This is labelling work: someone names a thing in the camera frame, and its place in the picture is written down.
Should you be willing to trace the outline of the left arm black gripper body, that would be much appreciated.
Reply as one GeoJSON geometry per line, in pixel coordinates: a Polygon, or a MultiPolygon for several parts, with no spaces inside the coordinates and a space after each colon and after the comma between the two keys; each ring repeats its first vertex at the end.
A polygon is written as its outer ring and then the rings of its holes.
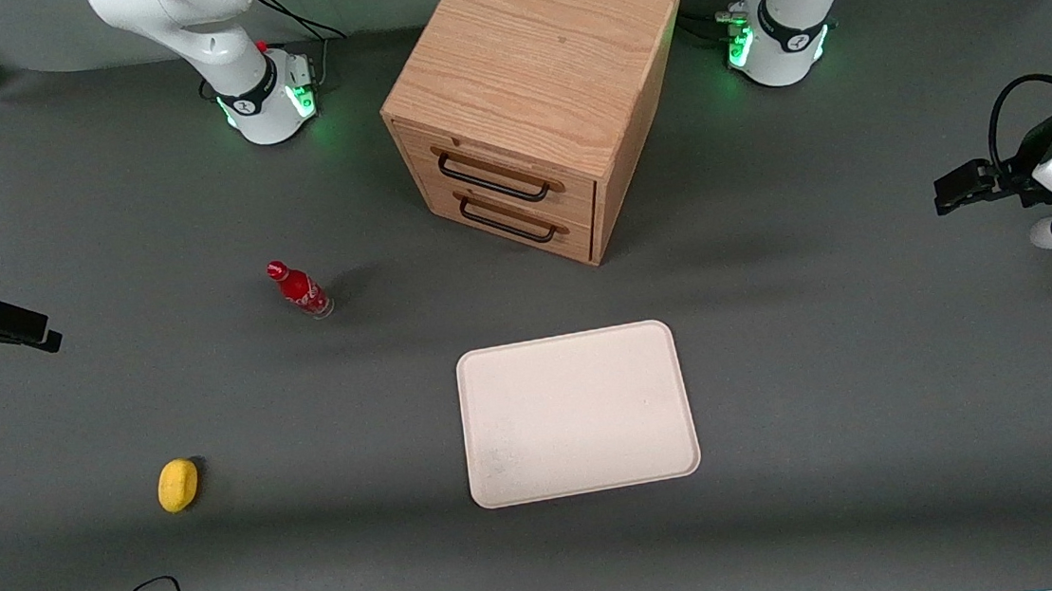
{"type": "Polygon", "coordinates": [[[1024,138],[1018,152],[1007,162],[1023,207],[1052,205],[1052,192],[1034,176],[1039,165],[1052,158],[1052,115],[1033,126],[1024,138]]]}

